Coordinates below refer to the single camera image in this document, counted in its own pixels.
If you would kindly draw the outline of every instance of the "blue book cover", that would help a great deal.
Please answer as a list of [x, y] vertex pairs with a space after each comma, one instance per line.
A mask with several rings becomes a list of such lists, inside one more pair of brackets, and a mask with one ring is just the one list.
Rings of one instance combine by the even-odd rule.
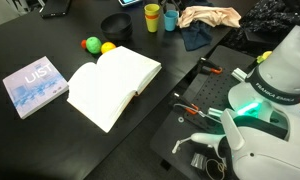
[[68, 90], [67, 81], [47, 57], [9, 75], [3, 83], [21, 119]]

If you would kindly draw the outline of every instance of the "green light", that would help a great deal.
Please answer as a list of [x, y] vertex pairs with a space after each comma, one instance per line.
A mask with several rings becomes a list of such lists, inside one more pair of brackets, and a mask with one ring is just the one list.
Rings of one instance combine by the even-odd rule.
[[254, 110], [258, 106], [259, 106], [259, 103], [251, 103], [251, 104], [239, 109], [237, 113], [239, 115], [244, 115], [244, 114], [248, 113], [248, 111]]

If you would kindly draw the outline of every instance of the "white robot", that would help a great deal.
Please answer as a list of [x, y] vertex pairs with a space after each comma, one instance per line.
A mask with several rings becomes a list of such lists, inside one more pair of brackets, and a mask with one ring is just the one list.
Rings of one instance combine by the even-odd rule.
[[[244, 82], [231, 88], [228, 99], [233, 110], [224, 110], [220, 117], [225, 135], [195, 133], [191, 139], [213, 146], [241, 180], [299, 180], [300, 26]], [[238, 114], [251, 103], [254, 108]], [[273, 125], [274, 115], [284, 123]], [[225, 137], [232, 157], [222, 153]]]

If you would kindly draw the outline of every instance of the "green ball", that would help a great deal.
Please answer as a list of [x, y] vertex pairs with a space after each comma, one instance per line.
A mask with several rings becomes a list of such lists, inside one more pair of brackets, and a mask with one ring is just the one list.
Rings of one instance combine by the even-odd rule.
[[89, 37], [86, 46], [88, 51], [92, 54], [98, 54], [101, 51], [101, 41], [96, 37]]

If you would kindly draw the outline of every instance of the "blue cup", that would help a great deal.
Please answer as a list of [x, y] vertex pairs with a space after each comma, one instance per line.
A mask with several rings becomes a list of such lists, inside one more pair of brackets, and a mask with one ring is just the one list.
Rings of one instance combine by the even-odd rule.
[[168, 10], [164, 14], [164, 27], [166, 31], [173, 31], [176, 28], [179, 13], [175, 10]]

